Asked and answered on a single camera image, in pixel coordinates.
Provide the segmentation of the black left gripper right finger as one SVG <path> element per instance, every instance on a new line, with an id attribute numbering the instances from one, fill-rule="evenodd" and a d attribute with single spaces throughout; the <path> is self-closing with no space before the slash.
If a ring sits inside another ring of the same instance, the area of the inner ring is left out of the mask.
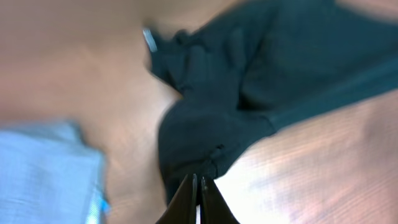
<path id="1" fill-rule="evenodd" d="M 213 179 L 203 177 L 200 184 L 201 224 L 239 224 Z"/>

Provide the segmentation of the black t-shirt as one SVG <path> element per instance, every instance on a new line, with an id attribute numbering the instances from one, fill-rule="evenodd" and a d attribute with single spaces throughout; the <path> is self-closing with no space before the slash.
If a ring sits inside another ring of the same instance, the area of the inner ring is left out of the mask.
<path id="1" fill-rule="evenodd" d="M 248 1 L 194 33 L 146 28 L 152 73 L 181 94 L 158 135 L 171 200 L 278 130 L 397 88 L 397 26 L 333 1 Z"/>

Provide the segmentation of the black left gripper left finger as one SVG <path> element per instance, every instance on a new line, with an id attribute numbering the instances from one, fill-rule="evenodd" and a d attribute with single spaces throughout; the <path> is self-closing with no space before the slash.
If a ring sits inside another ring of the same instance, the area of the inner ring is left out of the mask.
<path id="1" fill-rule="evenodd" d="M 196 224 L 198 181 L 187 175 L 156 224 Z"/>

